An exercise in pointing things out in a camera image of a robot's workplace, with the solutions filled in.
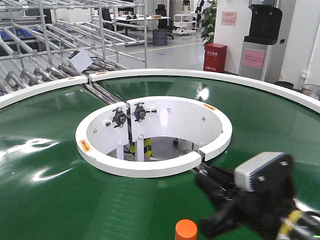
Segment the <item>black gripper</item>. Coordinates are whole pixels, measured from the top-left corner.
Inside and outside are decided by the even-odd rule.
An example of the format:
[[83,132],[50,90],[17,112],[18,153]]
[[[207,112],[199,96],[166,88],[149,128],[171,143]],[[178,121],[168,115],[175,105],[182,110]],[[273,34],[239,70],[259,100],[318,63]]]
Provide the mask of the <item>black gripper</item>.
[[263,238],[301,238],[303,212],[294,201],[290,177],[263,193],[248,192],[234,184],[234,171],[217,166],[196,168],[196,184],[216,208],[216,213],[200,219],[200,231],[207,238],[216,237],[246,225]]

